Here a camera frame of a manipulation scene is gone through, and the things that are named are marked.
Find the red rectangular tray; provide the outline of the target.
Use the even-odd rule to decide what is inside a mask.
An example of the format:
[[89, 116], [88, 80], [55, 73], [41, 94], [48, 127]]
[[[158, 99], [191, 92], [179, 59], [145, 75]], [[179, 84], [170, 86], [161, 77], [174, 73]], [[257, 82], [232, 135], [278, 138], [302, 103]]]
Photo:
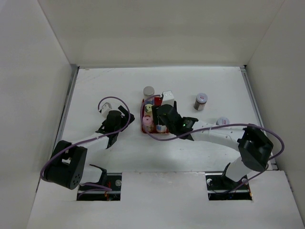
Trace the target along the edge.
[[161, 125], [156, 111], [162, 104], [162, 98], [160, 95], [156, 95], [153, 98], [148, 99], [146, 102], [142, 100], [143, 108], [141, 111], [141, 121], [144, 125], [141, 126], [141, 131], [146, 134], [145, 127], [151, 134], [168, 134], [169, 130], [166, 126]]

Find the pink cap spice bottle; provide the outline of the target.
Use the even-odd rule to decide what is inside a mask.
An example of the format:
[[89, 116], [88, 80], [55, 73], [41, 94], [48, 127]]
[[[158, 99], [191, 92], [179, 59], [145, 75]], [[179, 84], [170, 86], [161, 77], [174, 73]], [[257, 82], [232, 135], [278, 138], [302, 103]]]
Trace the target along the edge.
[[150, 116], [144, 116], [142, 118], [143, 128], [146, 128], [149, 133], [153, 131], [153, 118]]

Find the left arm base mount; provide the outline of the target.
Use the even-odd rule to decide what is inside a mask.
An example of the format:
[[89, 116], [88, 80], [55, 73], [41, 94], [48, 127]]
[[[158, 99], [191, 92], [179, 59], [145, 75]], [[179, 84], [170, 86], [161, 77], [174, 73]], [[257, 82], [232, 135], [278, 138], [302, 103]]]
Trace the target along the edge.
[[119, 201], [121, 189], [121, 173], [108, 173], [105, 168], [90, 164], [84, 170], [76, 200]]

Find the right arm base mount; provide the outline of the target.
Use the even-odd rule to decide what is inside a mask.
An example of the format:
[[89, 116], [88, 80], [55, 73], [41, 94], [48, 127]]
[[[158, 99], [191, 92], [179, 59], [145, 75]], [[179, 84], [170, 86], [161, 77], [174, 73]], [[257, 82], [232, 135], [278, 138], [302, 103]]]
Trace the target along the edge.
[[249, 184], [241, 186], [242, 182], [247, 180], [247, 176], [234, 182], [221, 173], [206, 173], [205, 180], [210, 201], [252, 200]]

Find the silver cap blue label bottle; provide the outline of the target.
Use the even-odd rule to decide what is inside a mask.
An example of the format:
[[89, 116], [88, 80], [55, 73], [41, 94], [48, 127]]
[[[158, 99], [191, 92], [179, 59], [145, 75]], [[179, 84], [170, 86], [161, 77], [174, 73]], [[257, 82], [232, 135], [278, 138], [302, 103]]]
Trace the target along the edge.
[[156, 125], [157, 133], [166, 133], [166, 130], [167, 128], [165, 125], [161, 125], [161, 124]]

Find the light spice jar grey lid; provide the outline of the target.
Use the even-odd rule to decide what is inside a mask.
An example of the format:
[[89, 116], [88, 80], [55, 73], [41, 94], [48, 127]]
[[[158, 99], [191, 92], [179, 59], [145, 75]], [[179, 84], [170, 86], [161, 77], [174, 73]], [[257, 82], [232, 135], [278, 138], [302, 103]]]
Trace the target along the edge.
[[227, 117], [220, 117], [216, 121], [216, 125], [228, 125], [229, 123], [230, 123], [230, 121]]

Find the blue label white bead bottle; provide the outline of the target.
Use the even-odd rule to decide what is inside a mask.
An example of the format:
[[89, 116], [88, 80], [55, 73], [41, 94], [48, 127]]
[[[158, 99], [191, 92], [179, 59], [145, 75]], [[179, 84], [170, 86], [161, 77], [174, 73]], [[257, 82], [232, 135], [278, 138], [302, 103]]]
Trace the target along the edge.
[[143, 99], [146, 100], [144, 104], [151, 104], [154, 105], [154, 97], [148, 99], [148, 97], [154, 95], [154, 88], [152, 86], [146, 86], [143, 89]]

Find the yellow cap spice bottle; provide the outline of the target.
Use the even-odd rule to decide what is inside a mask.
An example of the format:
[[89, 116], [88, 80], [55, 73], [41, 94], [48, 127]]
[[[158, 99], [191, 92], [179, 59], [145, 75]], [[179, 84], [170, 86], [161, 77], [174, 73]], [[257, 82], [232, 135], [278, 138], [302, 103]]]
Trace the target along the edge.
[[153, 110], [152, 110], [153, 105], [152, 104], [146, 104], [144, 106], [144, 116], [153, 116]]

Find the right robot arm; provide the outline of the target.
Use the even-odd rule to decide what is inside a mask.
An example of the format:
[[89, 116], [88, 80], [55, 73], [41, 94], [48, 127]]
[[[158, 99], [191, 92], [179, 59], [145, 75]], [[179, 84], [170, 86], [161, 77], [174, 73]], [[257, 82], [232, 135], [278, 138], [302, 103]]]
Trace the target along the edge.
[[169, 104], [161, 105], [153, 110], [157, 119], [176, 137], [190, 141], [205, 141], [239, 152], [240, 156], [226, 165], [221, 183], [231, 189], [246, 175], [264, 172], [273, 150], [273, 143], [254, 126], [246, 125], [240, 129], [237, 126], [213, 125], [193, 117], [181, 117], [176, 107]]

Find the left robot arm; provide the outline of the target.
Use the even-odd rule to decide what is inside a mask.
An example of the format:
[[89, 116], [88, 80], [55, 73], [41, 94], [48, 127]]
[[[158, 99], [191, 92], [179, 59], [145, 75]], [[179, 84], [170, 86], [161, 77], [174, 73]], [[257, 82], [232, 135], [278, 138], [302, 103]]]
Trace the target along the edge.
[[75, 189], [82, 180], [88, 155], [106, 150], [117, 141], [118, 135], [134, 121], [128, 107], [110, 110], [101, 127], [91, 136], [72, 143], [59, 141], [49, 161], [41, 169], [42, 180], [67, 189]]

